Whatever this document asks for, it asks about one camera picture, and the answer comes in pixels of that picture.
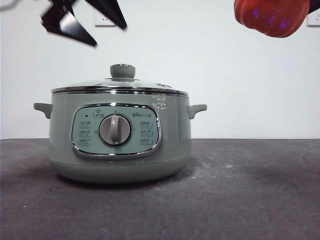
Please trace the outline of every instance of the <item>pot lid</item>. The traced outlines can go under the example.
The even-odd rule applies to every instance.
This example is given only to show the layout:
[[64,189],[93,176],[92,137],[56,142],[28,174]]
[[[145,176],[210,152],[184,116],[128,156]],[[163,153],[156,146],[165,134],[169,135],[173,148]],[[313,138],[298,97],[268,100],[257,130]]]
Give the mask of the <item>pot lid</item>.
[[179,91],[169,85],[135,79],[136,68],[132,65],[112,65],[110,67],[110,73],[111,77],[109,78],[75,83],[65,87],[55,88],[51,92],[53,94],[70,92],[72,94],[72,92],[80,91],[133,91],[169,93],[188,96],[187,92]]

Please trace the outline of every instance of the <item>white wall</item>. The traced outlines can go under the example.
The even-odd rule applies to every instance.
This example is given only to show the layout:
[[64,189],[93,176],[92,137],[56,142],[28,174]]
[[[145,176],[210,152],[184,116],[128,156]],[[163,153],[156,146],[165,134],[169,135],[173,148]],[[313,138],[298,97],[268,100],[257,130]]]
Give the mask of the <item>white wall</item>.
[[119,4],[127,32],[94,28],[84,0],[74,8],[97,49],[47,34],[46,0],[1,13],[3,139],[47,138],[49,121],[33,103],[50,103],[53,88],[108,77],[117,63],[208,104],[192,120],[194,138],[320,137],[320,28],[304,23],[291,37],[270,38],[236,22],[233,0]]

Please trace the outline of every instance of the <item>gray countertop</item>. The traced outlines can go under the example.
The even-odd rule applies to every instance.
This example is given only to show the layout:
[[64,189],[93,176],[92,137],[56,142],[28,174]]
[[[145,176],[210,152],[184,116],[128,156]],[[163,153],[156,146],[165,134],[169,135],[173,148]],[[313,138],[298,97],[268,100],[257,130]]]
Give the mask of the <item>gray countertop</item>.
[[320,239],[320,139],[192,143],[174,176],[102,185],[58,176],[48,139],[2,140],[1,239]]

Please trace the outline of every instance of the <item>electrical outlet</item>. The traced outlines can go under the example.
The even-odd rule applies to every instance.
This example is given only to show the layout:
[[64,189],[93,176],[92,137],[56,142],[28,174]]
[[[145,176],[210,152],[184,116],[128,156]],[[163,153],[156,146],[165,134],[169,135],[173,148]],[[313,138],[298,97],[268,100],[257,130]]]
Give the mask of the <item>electrical outlet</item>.
[[310,13],[307,17],[307,25],[320,27],[320,9]]
[[94,10],[94,25],[96,27],[106,27],[106,28],[113,28],[116,25],[112,22],[109,18],[103,15],[101,12]]

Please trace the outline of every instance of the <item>lid knob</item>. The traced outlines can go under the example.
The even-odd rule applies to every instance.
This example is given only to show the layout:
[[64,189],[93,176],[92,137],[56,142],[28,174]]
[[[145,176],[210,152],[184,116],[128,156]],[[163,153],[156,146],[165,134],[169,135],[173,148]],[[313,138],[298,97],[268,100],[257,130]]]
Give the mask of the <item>lid knob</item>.
[[136,68],[128,64],[115,64],[110,67],[110,74],[113,78],[133,79],[136,75]]

